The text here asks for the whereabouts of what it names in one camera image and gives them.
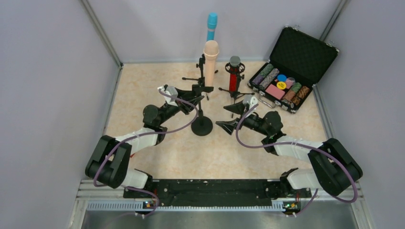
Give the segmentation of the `small black tripod mic stand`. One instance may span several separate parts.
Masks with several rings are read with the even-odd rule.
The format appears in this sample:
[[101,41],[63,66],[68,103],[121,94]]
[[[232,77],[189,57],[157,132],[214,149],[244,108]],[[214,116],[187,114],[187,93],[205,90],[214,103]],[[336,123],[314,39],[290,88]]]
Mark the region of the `small black tripod mic stand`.
[[200,86],[205,86],[204,65],[205,65],[205,55],[202,54],[201,57],[199,58],[199,62],[196,63],[196,68],[198,68],[199,71],[200,71],[200,77],[199,77],[199,78],[186,78],[186,77],[182,77],[182,80],[193,80],[193,81],[197,81],[197,82],[198,82],[198,85],[200,85]]

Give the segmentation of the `black round-base mic stand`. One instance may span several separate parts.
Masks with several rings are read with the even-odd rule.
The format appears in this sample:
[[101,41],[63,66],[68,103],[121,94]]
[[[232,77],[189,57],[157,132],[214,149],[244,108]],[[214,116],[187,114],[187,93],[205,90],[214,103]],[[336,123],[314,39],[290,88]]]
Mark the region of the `black round-base mic stand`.
[[[198,97],[202,97],[202,92],[210,93],[214,90],[212,86],[200,86],[198,84],[192,85],[192,91]],[[210,134],[213,129],[213,123],[210,118],[204,116],[201,108],[201,100],[198,103],[198,117],[191,124],[192,132],[197,136],[206,136]]]

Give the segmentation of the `black tripod stand with basket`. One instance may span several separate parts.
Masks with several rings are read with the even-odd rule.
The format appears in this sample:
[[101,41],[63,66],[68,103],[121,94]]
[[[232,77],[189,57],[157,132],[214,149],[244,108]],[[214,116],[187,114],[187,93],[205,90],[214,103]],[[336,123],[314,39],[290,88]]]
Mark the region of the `black tripod stand with basket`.
[[234,103],[245,95],[255,95],[255,93],[242,93],[239,91],[240,82],[245,78],[243,74],[245,65],[243,63],[229,61],[225,65],[225,70],[230,74],[229,87],[228,90],[219,87],[219,91],[228,92]]

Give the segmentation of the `red glitter microphone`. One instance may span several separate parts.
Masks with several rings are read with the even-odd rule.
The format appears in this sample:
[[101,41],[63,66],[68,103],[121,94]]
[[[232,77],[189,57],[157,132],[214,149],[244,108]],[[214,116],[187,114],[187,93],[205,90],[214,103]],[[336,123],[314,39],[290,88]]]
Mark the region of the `red glitter microphone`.
[[229,73],[230,73],[230,81],[229,81],[229,90],[231,92],[236,91],[237,88],[237,74],[239,73],[240,68],[240,57],[239,56],[232,56],[229,61]]

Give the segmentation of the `beige microphone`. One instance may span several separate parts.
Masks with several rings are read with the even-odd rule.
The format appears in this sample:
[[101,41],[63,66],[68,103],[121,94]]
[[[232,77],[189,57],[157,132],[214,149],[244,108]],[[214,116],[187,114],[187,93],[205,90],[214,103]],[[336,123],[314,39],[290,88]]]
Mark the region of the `beige microphone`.
[[207,41],[203,49],[203,54],[205,57],[205,86],[213,87],[215,64],[219,55],[218,43],[214,40]]

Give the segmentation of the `blue microphone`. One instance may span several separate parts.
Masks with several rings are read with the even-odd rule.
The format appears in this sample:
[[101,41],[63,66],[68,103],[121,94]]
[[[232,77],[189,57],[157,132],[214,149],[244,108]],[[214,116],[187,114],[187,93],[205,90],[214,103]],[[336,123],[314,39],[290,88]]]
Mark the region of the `blue microphone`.
[[210,12],[207,19],[207,41],[214,40],[215,30],[217,27],[218,15],[215,12]]

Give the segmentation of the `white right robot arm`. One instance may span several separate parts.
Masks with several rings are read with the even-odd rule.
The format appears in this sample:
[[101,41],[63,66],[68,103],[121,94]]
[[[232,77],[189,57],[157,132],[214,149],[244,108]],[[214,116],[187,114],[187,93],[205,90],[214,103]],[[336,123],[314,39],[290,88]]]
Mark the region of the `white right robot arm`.
[[261,145],[266,152],[276,156],[288,156],[311,164],[310,169],[293,168],[282,176],[292,189],[322,188],[337,197],[345,189],[355,187],[363,176],[363,170],[342,143],[330,138],[324,142],[295,139],[282,132],[282,121],[277,111],[260,117],[256,105],[239,102],[224,108],[240,115],[232,121],[217,121],[216,125],[228,134],[246,127],[264,136]]

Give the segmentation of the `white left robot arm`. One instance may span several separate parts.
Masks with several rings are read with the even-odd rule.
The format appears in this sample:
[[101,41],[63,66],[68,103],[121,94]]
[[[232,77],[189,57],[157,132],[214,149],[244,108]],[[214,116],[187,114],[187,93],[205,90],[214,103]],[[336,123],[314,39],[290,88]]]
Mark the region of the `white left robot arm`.
[[151,180],[146,172],[130,169],[129,160],[133,154],[147,147],[160,144],[170,131],[163,123],[182,112],[188,115],[197,110],[204,98],[193,91],[185,91],[174,86],[158,88],[165,97],[164,105],[147,105],[143,109],[143,127],[138,131],[111,137],[100,137],[85,167],[85,175],[93,180],[95,187],[133,187],[144,189]]

